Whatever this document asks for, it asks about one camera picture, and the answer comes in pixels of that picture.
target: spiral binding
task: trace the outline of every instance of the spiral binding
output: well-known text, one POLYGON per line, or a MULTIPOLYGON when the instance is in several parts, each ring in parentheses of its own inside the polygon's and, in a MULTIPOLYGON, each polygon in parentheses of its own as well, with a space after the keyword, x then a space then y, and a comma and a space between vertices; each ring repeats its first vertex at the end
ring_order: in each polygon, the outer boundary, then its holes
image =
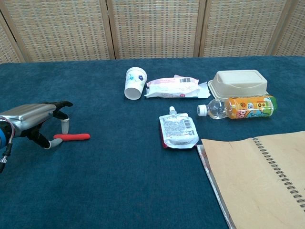
POLYGON ((279 167, 279 165, 274 161, 271 154, 265 149, 260 140, 257 137, 252 138, 252 140, 257 145, 258 149, 262 152, 262 155, 268 161, 275 173, 281 178, 281 181, 295 198, 296 202, 300 205, 301 208, 303 208, 303 211, 305 212, 305 199, 302 199, 303 196, 298 194, 299 191, 295 188, 295 186, 293 186, 293 183, 285 175, 284 171, 279 167))

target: white plastic container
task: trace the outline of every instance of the white plastic container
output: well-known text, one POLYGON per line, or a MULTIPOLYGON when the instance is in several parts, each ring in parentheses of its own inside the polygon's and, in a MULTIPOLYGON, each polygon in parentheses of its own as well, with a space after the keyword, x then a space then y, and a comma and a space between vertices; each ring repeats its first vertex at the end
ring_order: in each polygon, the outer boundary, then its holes
POLYGON ((218 71, 208 86, 220 99, 268 94, 267 80, 257 70, 218 71))
POLYGON ((136 100, 141 97, 147 74, 142 68, 132 67, 127 70, 124 94, 126 98, 136 100))

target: takeout container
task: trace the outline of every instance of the takeout container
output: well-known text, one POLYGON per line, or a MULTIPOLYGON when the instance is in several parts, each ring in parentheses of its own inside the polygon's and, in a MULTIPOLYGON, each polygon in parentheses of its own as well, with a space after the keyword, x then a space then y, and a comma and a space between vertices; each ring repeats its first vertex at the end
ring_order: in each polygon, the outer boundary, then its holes
POLYGON ((268 94, 267 80, 257 70, 218 71, 208 86, 220 99, 268 94))

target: yellow bottle label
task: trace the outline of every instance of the yellow bottle label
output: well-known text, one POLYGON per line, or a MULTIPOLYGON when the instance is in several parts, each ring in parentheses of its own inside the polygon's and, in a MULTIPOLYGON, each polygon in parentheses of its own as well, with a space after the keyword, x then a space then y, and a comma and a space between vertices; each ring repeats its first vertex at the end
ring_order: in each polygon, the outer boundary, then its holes
POLYGON ((270 96, 250 97, 250 98, 229 98, 232 110, 229 118, 253 118, 271 116, 274 107, 270 96))

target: robotic hand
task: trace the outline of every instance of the robotic hand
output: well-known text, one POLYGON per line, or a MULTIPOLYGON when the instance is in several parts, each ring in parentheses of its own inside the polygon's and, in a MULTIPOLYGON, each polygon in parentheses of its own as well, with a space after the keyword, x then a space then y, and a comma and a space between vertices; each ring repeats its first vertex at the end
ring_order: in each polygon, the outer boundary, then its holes
POLYGON ((73 106, 68 101, 25 104, 11 110, 0 113, 0 149, 6 146, 3 158, 0 160, 0 173, 3 171, 7 158, 10 156, 12 141, 14 137, 28 137, 45 149, 53 148, 62 142, 57 138, 52 141, 46 139, 39 130, 42 124, 52 118, 61 120, 63 134, 69 131, 69 118, 60 109, 65 106, 73 106))

